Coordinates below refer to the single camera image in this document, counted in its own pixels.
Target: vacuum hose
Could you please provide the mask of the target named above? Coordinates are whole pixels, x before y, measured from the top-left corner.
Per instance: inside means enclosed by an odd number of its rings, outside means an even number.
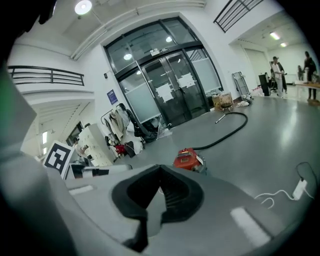
[[[206,146],[201,146],[201,147],[193,147],[194,150],[205,150],[205,149],[208,149],[208,148],[211,148],[213,147],[214,145],[217,145],[218,143],[224,141],[226,138],[230,137],[232,134],[235,134],[237,131],[241,130],[248,122],[248,117],[246,114],[244,113],[240,113],[240,112],[228,112],[226,113],[223,117],[221,117],[217,122],[215,123],[218,123],[222,118],[224,118],[226,115],[231,115],[231,114],[238,114],[238,115],[241,115],[241,116],[244,116],[245,117],[245,121],[242,125],[240,125],[237,129],[235,129],[234,131],[230,132],[229,134],[227,134],[226,136],[218,139],[217,141],[209,144],[209,145],[206,145]]]

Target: black railing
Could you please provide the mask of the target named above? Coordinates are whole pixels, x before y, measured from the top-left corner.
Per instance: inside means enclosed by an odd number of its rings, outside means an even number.
[[[23,84],[65,84],[85,86],[83,74],[43,66],[8,66],[16,85]]]
[[[224,33],[250,12],[263,0],[230,0],[215,18],[216,23]]]

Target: table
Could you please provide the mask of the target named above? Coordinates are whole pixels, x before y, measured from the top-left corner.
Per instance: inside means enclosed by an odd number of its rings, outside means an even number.
[[[319,83],[304,83],[303,81],[295,81],[294,84],[296,85],[296,98],[299,99],[299,88],[311,88],[320,90]]]

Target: white power strip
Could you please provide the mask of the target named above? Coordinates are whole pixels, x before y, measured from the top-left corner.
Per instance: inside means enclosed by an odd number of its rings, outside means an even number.
[[[300,179],[298,182],[298,185],[296,186],[295,190],[293,191],[293,198],[295,200],[299,200],[302,196],[302,194],[304,193],[305,189],[307,187],[307,181],[304,179]]]

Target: ceiling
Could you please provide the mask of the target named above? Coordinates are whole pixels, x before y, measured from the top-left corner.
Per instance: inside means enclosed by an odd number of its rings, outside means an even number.
[[[74,11],[74,0],[57,0],[53,16],[45,24],[35,23],[16,43],[71,55],[102,24],[134,8],[172,0],[91,0],[92,10],[82,15]]]
[[[270,36],[271,32],[275,32],[280,39],[274,40]],[[281,48],[281,43],[287,43],[288,46],[307,43],[303,32],[285,11],[259,23],[238,40],[260,45],[268,50]]]
[[[41,155],[43,148],[49,149],[54,140],[60,140],[69,123],[79,120],[79,114],[88,103],[83,100],[73,100],[63,104],[56,101],[34,107],[37,116],[24,138],[21,150],[32,156]],[[43,145],[42,133],[46,131],[47,143]]]

